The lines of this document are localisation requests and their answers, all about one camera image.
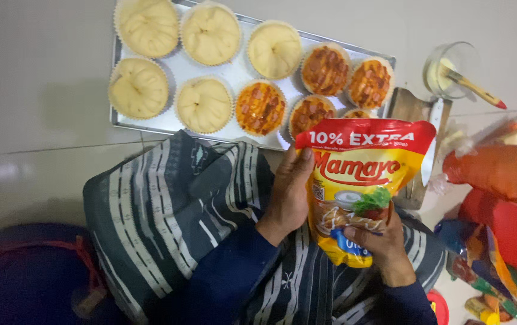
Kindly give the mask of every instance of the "glass bowl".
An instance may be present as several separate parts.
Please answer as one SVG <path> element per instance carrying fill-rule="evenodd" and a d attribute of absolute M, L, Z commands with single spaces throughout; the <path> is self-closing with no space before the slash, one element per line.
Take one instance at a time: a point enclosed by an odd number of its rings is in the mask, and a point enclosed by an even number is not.
<path fill-rule="evenodd" d="M 439 45 L 431 52 L 423 69 L 423 80 L 427 89 L 433 94 L 450 100 L 463 98 L 469 94 L 471 90 L 441 75 L 440 63 L 470 80 L 476 80 L 480 67 L 477 49 L 468 42 Z"/>

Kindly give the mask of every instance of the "wooden cutting board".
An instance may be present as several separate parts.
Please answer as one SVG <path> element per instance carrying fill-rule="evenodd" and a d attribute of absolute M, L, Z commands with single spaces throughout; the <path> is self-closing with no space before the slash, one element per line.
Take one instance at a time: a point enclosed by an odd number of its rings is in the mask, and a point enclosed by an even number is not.
<path fill-rule="evenodd" d="M 449 120 L 449 112 L 451 111 L 452 104 L 453 101 L 443 101 L 443 116 L 441 117 L 441 126 L 437 133 L 435 157 L 437 157 L 439 144 L 445 134 L 445 127 L 447 126 L 447 120 Z M 391 105 L 389 105 L 389 110 L 385 118 L 409 122 L 428 121 L 432 106 L 433 102 L 422 101 L 405 88 L 395 88 Z M 403 209 L 419 210 L 423 204 L 426 191 L 427 188 L 423 186 L 421 181 L 421 172 L 418 172 L 413 180 L 408 182 L 408 184 L 404 188 L 401 188 L 399 193 L 393 197 L 393 202 Z"/>

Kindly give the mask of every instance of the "yellow packaging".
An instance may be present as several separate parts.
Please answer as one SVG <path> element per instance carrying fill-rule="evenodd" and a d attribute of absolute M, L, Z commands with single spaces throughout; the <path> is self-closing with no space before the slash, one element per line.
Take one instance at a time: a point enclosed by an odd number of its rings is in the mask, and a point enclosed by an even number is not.
<path fill-rule="evenodd" d="M 391 197 L 419 171 L 435 135 L 425 121 L 325 119 L 297 136 L 296 149 L 310 147 L 315 156 L 307 183 L 311 235 L 335 265 L 371 266 L 370 252 L 343 229 L 385 229 Z"/>

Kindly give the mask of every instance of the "baking tray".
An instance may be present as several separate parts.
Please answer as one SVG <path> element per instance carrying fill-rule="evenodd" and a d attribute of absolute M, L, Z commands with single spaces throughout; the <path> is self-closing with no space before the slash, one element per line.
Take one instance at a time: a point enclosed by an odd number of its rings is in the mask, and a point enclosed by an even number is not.
<path fill-rule="evenodd" d="M 174 0 L 176 10 L 180 17 L 196 5 L 197 2 L 189 0 Z M 237 14 L 239 20 L 240 29 L 242 30 L 243 38 L 241 40 L 241 47 L 238 54 L 232 59 L 230 63 L 225 63 L 217 67 L 205 67 L 194 60 L 190 59 L 186 53 L 182 50 L 182 44 L 179 43 L 169 55 L 162 59 L 156 59 L 161 68 L 165 71 L 168 77 L 169 86 L 169 97 L 167 107 L 164 108 L 164 112 L 161 115 L 149 120 L 136 121 L 128 119 L 123 115 L 120 115 L 110 106 L 110 121 L 115 127 L 136 129 L 140 131 L 160 133 L 160 134 L 175 134 L 176 131 L 183 129 L 183 125 L 180 123 L 175 114 L 175 107 L 172 105 L 174 101 L 174 95 L 176 89 L 183 82 L 188 79 L 215 75 L 225 80 L 233 91 L 233 97 L 236 98 L 244 85 L 248 84 L 252 79 L 261 78 L 261 76 L 253 69 L 248 57 L 246 55 L 246 44 L 250 37 L 250 32 L 253 27 L 260 24 L 262 20 L 255 19 L 252 17 Z M 375 51 L 369 51 L 358 46 L 335 41 L 333 39 L 325 38 L 319 35 L 306 33 L 299 31 L 301 35 L 301 43 L 303 52 L 305 53 L 312 45 L 320 42 L 337 42 L 349 53 L 351 59 L 360 60 L 369 56 L 378 56 L 386 59 L 391 63 L 393 69 L 395 69 L 395 58 L 389 55 L 384 55 Z M 113 60 L 112 67 L 114 67 L 118 61 L 132 55 L 132 51 L 126 46 L 122 45 L 120 39 L 116 36 L 114 42 Z M 289 78 L 283 80 L 274 81 L 280 89 L 283 91 L 284 96 L 287 100 L 287 106 L 289 111 L 295 106 L 295 104 L 304 96 L 308 95 L 309 92 L 304 88 L 300 72 L 297 71 Z M 345 98 L 344 94 L 340 94 L 338 97 L 328 97 L 331 102 L 335 105 L 335 108 L 342 114 L 343 109 L 349 110 L 354 108 Z M 377 114 L 379 117 L 385 116 L 385 107 L 389 107 L 389 102 L 386 102 L 383 107 L 379 108 Z M 237 123 L 235 116 L 228 122 L 226 127 L 220 131 L 211 135 L 197 134 L 195 132 L 187 131 L 193 137 L 199 139 L 205 139 L 210 141 L 218 142 L 235 142 L 235 141 L 246 141 L 254 144 L 258 147 L 274 150 L 286 150 L 289 147 L 291 138 L 287 131 L 288 115 L 284 125 L 278 132 L 272 132 L 265 137 L 252 137 L 244 132 Z"/>

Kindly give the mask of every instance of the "fingernail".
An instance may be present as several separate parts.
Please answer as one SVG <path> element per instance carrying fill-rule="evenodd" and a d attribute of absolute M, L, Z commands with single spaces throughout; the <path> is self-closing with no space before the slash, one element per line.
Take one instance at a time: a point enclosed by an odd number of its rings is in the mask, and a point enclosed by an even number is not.
<path fill-rule="evenodd" d="M 354 237 L 355 236 L 355 228 L 353 227 L 346 227 L 345 230 L 343 230 L 343 232 L 345 233 L 345 237 Z"/>
<path fill-rule="evenodd" d="M 301 158 L 304 160 L 309 160 L 313 155 L 313 150 L 311 148 L 305 148 L 301 151 Z"/>

